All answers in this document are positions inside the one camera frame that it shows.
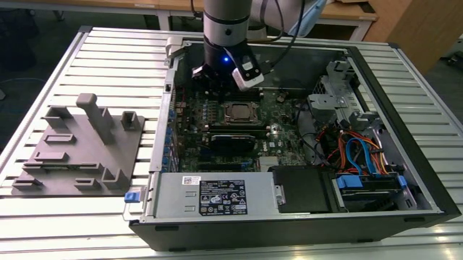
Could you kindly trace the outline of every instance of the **aluminum table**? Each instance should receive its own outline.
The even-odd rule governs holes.
[[[409,230],[375,243],[174,253],[153,251],[133,233],[129,221],[141,215],[142,204],[126,204],[122,197],[11,197],[11,185],[22,173],[22,162],[31,157],[47,128],[42,119],[47,107],[73,106],[81,93],[98,94],[98,105],[110,107],[113,115],[135,110],[149,119],[133,186],[147,184],[169,69],[166,43],[174,35],[203,37],[191,32],[113,28],[85,28],[78,33],[0,156],[0,259],[462,259],[463,217],[429,229]],[[404,52],[386,43],[311,39],[301,39],[301,42],[359,48],[463,210],[463,127]],[[365,89],[362,93],[373,108]],[[83,113],[77,107],[70,111]]]

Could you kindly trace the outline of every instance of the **floor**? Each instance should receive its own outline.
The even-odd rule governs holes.
[[[65,17],[66,20],[59,22],[51,11],[37,11],[34,19],[41,34],[30,40],[30,46],[37,55],[38,64],[22,72],[11,72],[0,67],[0,89],[7,95],[0,101],[0,151],[45,85],[39,80],[5,81],[17,78],[47,80],[82,25],[133,29],[146,29],[149,26],[150,29],[159,29],[157,17],[142,15],[66,12]],[[202,31],[202,24],[201,21],[187,24],[175,18],[174,29]],[[463,102],[461,100],[463,96],[463,70],[449,67],[445,61],[440,61],[426,78],[457,117],[463,121]]]

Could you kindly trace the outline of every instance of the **blue tab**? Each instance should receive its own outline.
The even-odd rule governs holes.
[[[177,114],[175,114],[175,111],[174,111],[174,110],[170,110],[170,111],[169,111],[169,118],[170,118],[170,119],[174,119],[174,118],[175,118],[175,115],[177,115]]]
[[[166,130],[166,135],[170,136],[173,134],[173,128],[169,126]]]
[[[141,192],[127,192],[125,201],[126,203],[141,203]]]
[[[346,183],[345,183],[345,180],[342,179],[342,177],[339,177],[339,178],[337,179],[337,183],[338,183],[338,187],[339,187],[341,189],[345,189],[345,188],[346,188]]]
[[[359,175],[343,175],[337,179],[337,183],[341,189],[363,187]]]
[[[402,187],[402,188],[408,187],[408,180],[406,180],[406,177],[400,176],[398,180],[400,180],[401,187]]]

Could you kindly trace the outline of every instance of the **metal bracket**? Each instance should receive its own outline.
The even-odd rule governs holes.
[[[326,94],[310,95],[311,106],[317,109],[335,109],[347,107],[347,102],[342,97],[335,97]]]
[[[186,45],[183,45],[183,37],[174,36],[167,38],[167,43],[166,43],[167,58],[173,59],[177,56],[179,56],[185,51],[185,47]]]
[[[354,112],[349,117],[349,122],[357,131],[363,131],[378,117],[379,115],[377,112]]]

